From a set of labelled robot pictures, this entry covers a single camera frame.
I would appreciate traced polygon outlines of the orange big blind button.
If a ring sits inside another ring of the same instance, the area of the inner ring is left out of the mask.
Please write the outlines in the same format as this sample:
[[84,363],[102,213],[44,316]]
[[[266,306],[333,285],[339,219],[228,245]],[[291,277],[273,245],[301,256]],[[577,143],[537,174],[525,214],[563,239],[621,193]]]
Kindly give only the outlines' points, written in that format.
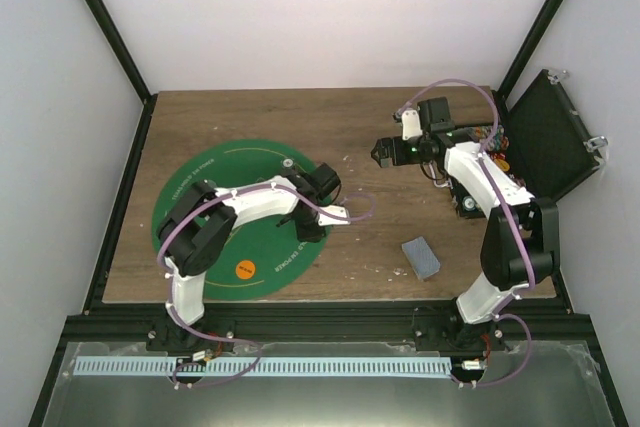
[[235,267],[235,274],[240,280],[250,280],[256,274],[256,265],[250,260],[241,260]]

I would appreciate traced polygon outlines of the blue playing card deck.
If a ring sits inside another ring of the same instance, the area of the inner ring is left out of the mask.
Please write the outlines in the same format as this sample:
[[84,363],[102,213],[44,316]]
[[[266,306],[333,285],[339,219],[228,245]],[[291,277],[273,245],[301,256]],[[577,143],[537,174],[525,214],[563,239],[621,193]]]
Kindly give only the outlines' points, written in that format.
[[425,281],[440,271],[441,263],[424,237],[404,242],[401,250],[420,281]]

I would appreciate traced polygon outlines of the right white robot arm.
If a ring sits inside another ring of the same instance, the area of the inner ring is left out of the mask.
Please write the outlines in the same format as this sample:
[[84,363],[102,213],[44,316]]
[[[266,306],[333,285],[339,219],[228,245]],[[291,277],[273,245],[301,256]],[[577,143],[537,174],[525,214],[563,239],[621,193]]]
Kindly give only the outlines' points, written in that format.
[[554,275],[560,266],[556,203],[515,183],[462,131],[376,141],[371,157],[381,167],[435,163],[470,194],[487,218],[480,252],[482,273],[455,299],[443,323],[447,343],[472,346],[506,305]]

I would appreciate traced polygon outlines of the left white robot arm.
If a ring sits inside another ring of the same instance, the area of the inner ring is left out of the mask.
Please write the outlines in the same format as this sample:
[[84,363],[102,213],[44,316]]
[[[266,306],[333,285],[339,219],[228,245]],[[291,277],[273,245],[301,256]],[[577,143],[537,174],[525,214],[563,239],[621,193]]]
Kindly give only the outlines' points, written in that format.
[[345,208],[325,202],[340,188],[339,175],[325,163],[310,172],[285,167],[279,175],[239,187],[216,187],[207,180],[192,184],[156,228],[157,260],[170,280],[170,340],[184,351],[203,342],[199,320],[206,272],[234,231],[277,217],[278,226],[293,224],[299,244],[319,243],[328,227],[349,223]]

